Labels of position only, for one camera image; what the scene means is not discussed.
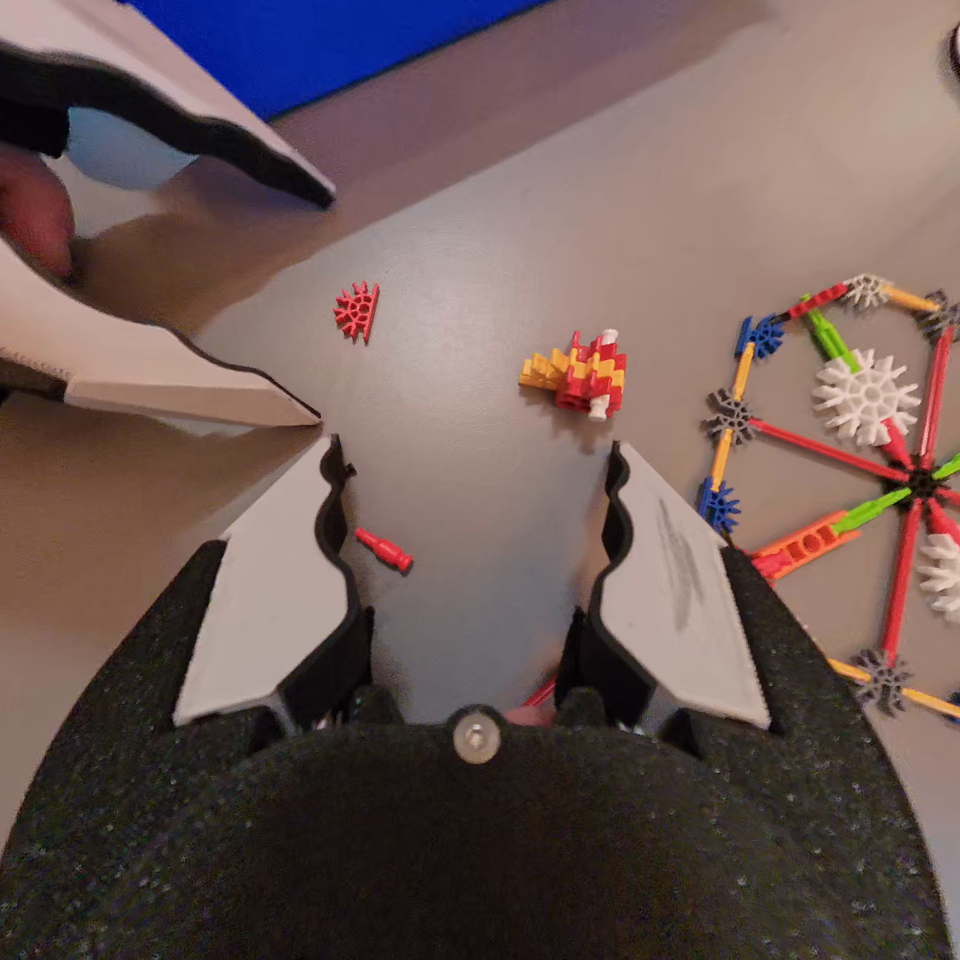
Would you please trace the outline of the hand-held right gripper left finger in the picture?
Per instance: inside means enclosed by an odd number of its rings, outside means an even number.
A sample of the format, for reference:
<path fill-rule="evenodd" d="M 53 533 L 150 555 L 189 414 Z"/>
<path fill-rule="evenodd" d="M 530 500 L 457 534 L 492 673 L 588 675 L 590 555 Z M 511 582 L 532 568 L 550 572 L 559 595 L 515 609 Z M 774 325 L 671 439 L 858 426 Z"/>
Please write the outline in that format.
<path fill-rule="evenodd" d="M 297 735 L 370 682 L 375 611 L 341 555 L 354 475 L 341 438 L 321 436 L 222 534 L 175 726 L 265 709 Z"/>

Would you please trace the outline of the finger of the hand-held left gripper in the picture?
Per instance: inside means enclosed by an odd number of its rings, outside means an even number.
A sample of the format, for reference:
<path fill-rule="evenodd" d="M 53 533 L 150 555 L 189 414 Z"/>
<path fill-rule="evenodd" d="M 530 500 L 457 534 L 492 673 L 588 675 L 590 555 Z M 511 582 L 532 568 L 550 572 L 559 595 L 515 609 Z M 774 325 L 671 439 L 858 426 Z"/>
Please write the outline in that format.
<path fill-rule="evenodd" d="M 63 370 L 62 404 L 247 427 L 321 423 L 263 371 L 218 361 L 163 326 L 95 309 L 6 238 L 1 254 L 1 358 Z"/>
<path fill-rule="evenodd" d="M 30 118 L 110 114 L 318 209 L 334 202 L 321 172 L 131 6 L 2 2 L 1 47 L 2 103 Z"/>

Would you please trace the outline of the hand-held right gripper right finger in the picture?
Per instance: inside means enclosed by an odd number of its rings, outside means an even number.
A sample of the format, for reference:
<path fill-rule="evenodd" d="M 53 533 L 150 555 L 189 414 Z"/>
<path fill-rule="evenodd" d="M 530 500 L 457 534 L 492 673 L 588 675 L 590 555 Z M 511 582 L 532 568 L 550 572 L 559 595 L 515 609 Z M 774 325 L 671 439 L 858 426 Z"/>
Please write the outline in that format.
<path fill-rule="evenodd" d="M 667 733 L 682 710 L 768 731 L 771 715 L 723 538 L 629 443 L 606 461 L 606 565 L 562 652 L 562 695 L 593 689 L 613 726 Z"/>

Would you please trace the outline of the short red toy rod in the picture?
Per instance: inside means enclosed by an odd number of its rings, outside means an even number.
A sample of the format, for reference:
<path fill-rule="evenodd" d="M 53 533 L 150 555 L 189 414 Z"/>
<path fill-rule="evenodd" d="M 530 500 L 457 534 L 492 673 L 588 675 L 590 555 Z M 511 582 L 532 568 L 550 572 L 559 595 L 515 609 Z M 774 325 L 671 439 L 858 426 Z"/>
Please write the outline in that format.
<path fill-rule="evenodd" d="M 414 558 L 401 546 L 386 537 L 381 537 L 368 529 L 357 527 L 353 531 L 357 542 L 366 548 L 384 565 L 406 575 L 414 564 Z"/>

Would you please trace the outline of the red half-round toy connector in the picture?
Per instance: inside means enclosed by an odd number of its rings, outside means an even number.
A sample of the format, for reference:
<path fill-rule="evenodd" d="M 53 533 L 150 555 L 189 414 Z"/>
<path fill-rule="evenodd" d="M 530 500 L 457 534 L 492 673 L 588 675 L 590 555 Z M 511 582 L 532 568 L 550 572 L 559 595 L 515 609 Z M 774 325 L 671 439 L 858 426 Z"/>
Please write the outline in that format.
<path fill-rule="evenodd" d="M 354 282 L 349 289 L 342 288 L 336 297 L 333 315 L 344 338 L 367 345 L 371 339 L 378 310 L 380 286 L 366 280 Z"/>

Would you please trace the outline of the person's left hand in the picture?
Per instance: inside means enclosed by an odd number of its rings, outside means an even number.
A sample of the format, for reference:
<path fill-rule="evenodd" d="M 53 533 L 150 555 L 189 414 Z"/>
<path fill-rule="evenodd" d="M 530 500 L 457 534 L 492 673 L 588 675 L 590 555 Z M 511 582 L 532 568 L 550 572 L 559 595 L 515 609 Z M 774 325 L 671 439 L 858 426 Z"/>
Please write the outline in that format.
<path fill-rule="evenodd" d="M 39 155 L 8 144 L 1 145 L 1 228 L 55 276 L 71 275 L 76 229 L 66 186 Z"/>

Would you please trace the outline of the blue box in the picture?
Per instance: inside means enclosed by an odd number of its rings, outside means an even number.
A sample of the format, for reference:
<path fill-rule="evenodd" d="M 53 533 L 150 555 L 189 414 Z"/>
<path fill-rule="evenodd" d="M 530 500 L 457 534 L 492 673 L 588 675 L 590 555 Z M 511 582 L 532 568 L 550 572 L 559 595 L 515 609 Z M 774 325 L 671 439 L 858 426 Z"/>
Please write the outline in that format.
<path fill-rule="evenodd" d="M 275 118 L 540 1 L 132 1 L 225 90 Z"/>

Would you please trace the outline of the red yellow connector stack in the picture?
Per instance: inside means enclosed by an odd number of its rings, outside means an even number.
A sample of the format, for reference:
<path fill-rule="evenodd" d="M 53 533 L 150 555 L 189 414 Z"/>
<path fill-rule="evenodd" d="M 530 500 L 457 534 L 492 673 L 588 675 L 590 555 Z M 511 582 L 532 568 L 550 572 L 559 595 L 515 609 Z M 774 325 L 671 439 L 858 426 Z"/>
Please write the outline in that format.
<path fill-rule="evenodd" d="M 605 424 L 622 405 L 627 355 L 618 347 L 618 330 L 604 329 L 590 342 L 580 331 L 571 336 L 566 350 L 526 358 L 518 386 L 551 393 L 555 406 L 585 414 L 593 424 Z"/>

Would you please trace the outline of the colourful construction toy wheel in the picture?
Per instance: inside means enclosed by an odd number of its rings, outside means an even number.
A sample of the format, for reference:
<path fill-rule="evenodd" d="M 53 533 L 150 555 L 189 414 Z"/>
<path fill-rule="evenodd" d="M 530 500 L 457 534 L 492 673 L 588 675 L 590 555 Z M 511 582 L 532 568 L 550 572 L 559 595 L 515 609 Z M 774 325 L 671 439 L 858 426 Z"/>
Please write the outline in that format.
<path fill-rule="evenodd" d="M 831 307 L 859 315 L 883 307 L 909 314 L 931 349 L 925 392 L 902 381 L 906 367 L 892 356 L 850 347 L 828 315 Z M 748 402 L 754 366 L 772 357 L 784 344 L 787 328 L 799 324 L 805 325 L 822 355 L 811 400 L 814 414 L 835 435 L 833 443 L 775 426 Z M 958 454 L 944 460 L 936 453 L 947 373 L 957 344 L 958 303 L 951 302 L 945 291 L 917 295 L 869 272 L 805 294 L 782 312 L 745 318 L 733 351 L 734 376 L 706 400 L 710 416 L 702 423 L 702 432 L 713 453 L 696 500 L 699 516 L 716 533 L 726 537 L 734 533 L 741 510 L 727 481 L 728 462 L 735 448 L 758 437 L 882 481 L 881 496 L 828 513 L 759 548 L 750 558 L 758 573 L 774 585 L 853 542 L 867 524 L 887 512 L 901 513 L 880 640 L 858 654 L 854 663 L 834 659 L 828 663 L 855 686 L 861 705 L 894 717 L 912 704 L 954 727 L 959 721 L 958 691 L 939 699 L 910 688 L 901 643 L 907 593 L 914 580 L 932 611 L 958 625 L 958 489 L 951 486 L 958 478 Z"/>

